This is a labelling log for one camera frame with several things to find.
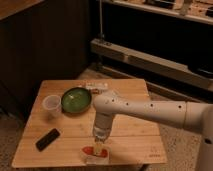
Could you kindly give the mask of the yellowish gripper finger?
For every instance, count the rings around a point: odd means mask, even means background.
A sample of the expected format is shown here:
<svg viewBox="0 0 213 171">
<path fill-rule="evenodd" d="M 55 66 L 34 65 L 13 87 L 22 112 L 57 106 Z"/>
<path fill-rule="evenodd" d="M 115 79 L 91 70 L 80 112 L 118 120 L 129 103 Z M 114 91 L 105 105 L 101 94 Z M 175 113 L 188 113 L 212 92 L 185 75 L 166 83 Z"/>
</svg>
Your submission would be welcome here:
<svg viewBox="0 0 213 171">
<path fill-rule="evenodd" d="M 93 149 L 93 154 L 96 156 L 100 156 L 103 149 L 103 143 L 102 142 L 96 142 Z"/>
</svg>

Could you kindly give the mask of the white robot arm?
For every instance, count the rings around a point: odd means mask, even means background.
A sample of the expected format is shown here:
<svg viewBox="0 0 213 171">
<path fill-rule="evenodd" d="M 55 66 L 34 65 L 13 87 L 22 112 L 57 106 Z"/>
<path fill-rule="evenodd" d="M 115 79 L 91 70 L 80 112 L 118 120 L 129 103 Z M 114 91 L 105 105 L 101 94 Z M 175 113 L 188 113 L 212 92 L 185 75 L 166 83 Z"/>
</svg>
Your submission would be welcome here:
<svg viewBox="0 0 213 171">
<path fill-rule="evenodd" d="M 188 101 L 140 101 L 125 99 L 115 91 L 94 98 L 93 136 L 106 141 L 117 114 L 140 118 L 202 136 L 196 171 L 213 171 L 213 104 Z"/>
</svg>

